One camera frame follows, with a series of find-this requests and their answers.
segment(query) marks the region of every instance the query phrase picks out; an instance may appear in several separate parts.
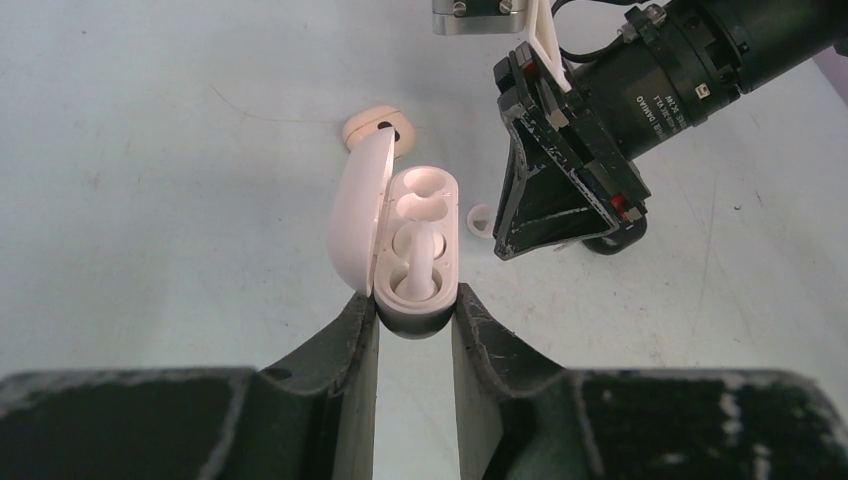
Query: white plastic object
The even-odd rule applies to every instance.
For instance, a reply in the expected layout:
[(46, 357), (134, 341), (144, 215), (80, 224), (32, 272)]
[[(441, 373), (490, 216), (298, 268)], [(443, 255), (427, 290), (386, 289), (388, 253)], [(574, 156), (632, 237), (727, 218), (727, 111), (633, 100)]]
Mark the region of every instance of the white plastic object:
[(330, 215), (327, 250), (345, 283), (373, 293), (383, 324), (420, 338), (438, 332), (456, 302), (459, 187), (435, 167), (408, 168), (389, 185), (393, 146), (394, 132), (383, 129), (351, 152)]
[(493, 213), (492, 207), (485, 203), (475, 205), (468, 211), (465, 224), (474, 235), (480, 238), (492, 238), (492, 232), (495, 228)]
[(556, 37), (554, 16), (551, 13), (550, 0), (529, 0), (527, 13), (527, 42), (548, 71), (556, 80), (563, 92), (571, 91), (571, 84), (565, 79), (562, 56), (559, 53), (559, 40)]
[(415, 145), (415, 128), (412, 123), (395, 107), (383, 105), (354, 115), (342, 129), (348, 150), (354, 148), (363, 139), (381, 129), (394, 129), (394, 158), (400, 158), (412, 150)]

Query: black cable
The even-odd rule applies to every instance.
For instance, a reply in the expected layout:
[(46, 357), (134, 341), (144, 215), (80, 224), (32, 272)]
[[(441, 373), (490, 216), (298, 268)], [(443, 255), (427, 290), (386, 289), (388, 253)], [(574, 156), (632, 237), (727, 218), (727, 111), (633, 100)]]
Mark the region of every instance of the black cable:
[[(573, 2), (573, 1), (574, 0), (556, 0), (556, 2), (554, 2), (553, 6), (551, 7), (551, 14), (553, 16), (556, 16), (556, 14), (557, 14), (557, 12), (559, 11), (560, 8), (565, 6), (566, 3), (570, 3), (570, 2)], [(609, 4), (609, 5), (627, 6), (627, 5), (635, 5), (637, 3), (644, 3), (646, 0), (592, 0), (592, 1), (598, 2), (598, 3), (606, 3), (606, 4)], [(610, 43), (609, 45), (607, 45), (606, 47), (604, 47), (600, 50), (591, 52), (591, 53), (583, 53), (583, 54), (571, 53), (569, 51), (566, 51), (562, 47), (560, 47), (559, 53), (560, 53), (560, 55), (562, 55), (562, 58), (568, 60), (569, 62), (591, 63), (591, 62), (594, 62), (594, 61), (598, 60), (599, 58), (603, 57), (604, 55), (611, 52), (612, 50), (615, 50), (616, 48), (618, 48), (619, 46), (621, 46), (623, 44), (624, 44), (624, 39), (621, 37), (621, 35), (619, 35), (618, 38), (613, 40), (613, 42)]]

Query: white lid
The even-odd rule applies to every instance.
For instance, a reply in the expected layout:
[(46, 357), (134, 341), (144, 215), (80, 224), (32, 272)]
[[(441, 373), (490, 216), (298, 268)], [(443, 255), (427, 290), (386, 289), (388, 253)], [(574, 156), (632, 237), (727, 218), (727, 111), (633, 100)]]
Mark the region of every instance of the white lid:
[(380, 212), (394, 168), (395, 131), (378, 130), (359, 142), (339, 183), (327, 252), (336, 273), (350, 288), (371, 295)]

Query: white table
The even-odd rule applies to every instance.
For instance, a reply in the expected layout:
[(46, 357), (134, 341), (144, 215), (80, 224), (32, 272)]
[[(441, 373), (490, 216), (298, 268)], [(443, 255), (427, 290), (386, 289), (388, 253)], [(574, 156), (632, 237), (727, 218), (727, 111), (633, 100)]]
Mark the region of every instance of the white table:
[[(491, 68), (516, 36), (442, 38), (425, 0), (0, 3), (0, 373), (250, 365), (351, 292), (324, 251), (341, 125), (388, 103), (400, 166), (497, 203)], [(573, 50), (622, 11), (575, 5)], [(461, 236), (461, 280), (570, 367), (753, 367), (848, 412), (848, 108), (804, 64), (638, 161), (643, 241), (509, 263)], [(375, 478), (456, 478), (449, 332), (383, 331)]]

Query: open earbud case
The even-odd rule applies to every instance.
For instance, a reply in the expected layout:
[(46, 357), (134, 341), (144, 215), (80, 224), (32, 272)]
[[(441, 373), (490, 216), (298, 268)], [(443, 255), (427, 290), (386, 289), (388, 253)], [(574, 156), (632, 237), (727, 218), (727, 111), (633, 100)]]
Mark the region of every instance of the open earbud case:
[(345, 167), (327, 238), (336, 273), (373, 293), (383, 324), (422, 338), (448, 322), (459, 282), (459, 187), (446, 171), (408, 168), (392, 178), (395, 132), (360, 141)]

